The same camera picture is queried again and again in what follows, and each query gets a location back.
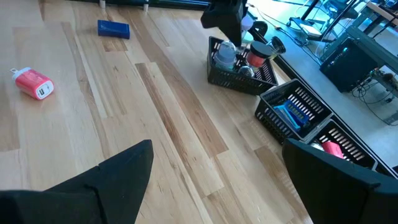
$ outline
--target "blue box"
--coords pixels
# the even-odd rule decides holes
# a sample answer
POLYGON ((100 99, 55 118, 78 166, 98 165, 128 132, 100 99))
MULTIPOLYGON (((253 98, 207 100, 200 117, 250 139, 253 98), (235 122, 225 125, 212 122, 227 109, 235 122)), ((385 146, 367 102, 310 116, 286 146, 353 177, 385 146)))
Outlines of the blue box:
POLYGON ((98 20, 98 35, 130 39, 129 24, 98 20))

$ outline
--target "red and white bottle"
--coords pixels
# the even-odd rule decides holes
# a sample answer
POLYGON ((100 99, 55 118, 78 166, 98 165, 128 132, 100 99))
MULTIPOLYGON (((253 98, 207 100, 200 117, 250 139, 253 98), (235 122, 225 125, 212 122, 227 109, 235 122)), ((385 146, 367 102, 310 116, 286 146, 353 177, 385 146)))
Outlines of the red and white bottle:
POLYGON ((10 71, 14 73, 12 79, 17 87, 37 100, 43 100, 54 91, 51 79, 29 67, 22 70, 13 68, 10 71))

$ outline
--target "plastic basket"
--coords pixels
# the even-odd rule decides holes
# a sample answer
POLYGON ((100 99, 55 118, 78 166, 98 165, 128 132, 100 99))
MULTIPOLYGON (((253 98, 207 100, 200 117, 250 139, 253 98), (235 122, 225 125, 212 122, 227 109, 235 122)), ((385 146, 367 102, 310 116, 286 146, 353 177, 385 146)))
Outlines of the plastic basket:
POLYGON ((287 138, 305 141, 331 115, 321 100, 296 79, 269 90, 260 97, 256 118, 281 144, 287 138), (306 125, 298 131, 294 131, 273 109, 287 100, 291 100, 309 117, 306 125))
POLYGON ((247 65, 246 57, 249 53, 248 49, 242 54, 236 55, 237 60, 233 71, 217 67, 213 57, 219 49, 222 41, 223 40, 217 39, 215 37, 209 37, 209 51, 207 60, 207 80, 209 83, 252 95, 260 95, 273 86, 278 85, 269 60, 266 60, 264 64, 262 64, 262 67, 256 71, 255 78, 240 75, 237 72, 239 68, 247 65))
POLYGON ((347 161, 370 169, 375 169, 377 166, 376 160, 366 152, 364 147, 358 143, 358 140, 338 126, 332 119, 327 121, 307 143, 316 141, 320 144, 327 141, 338 144, 343 153, 343 158, 347 161))

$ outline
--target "blue object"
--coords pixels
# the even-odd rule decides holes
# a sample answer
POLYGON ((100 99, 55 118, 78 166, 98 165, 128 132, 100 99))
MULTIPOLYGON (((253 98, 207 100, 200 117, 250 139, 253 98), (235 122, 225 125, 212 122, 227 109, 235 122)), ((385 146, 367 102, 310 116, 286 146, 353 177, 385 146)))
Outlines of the blue object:
POLYGON ((291 100, 287 100, 284 103, 286 110, 293 117, 294 121, 300 126, 304 127, 310 117, 304 113, 298 106, 296 106, 291 100))
POLYGON ((274 110, 294 131, 300 130, 300 126, 292 118, 285 105, 274 106, 274 110))
POLYGON ((130 39, 129 24, 98 20, 98 35, 130 39))

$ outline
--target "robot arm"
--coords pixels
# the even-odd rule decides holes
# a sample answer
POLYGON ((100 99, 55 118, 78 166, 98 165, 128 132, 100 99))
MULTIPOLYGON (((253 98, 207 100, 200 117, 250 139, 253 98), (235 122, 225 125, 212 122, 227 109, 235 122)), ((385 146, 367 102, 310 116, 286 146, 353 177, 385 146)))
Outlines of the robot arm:
POLYGON ((203 28, 218 27, 235 45, 242 44, 241 21, 248 0, 213 0, 201 16, 203 28))

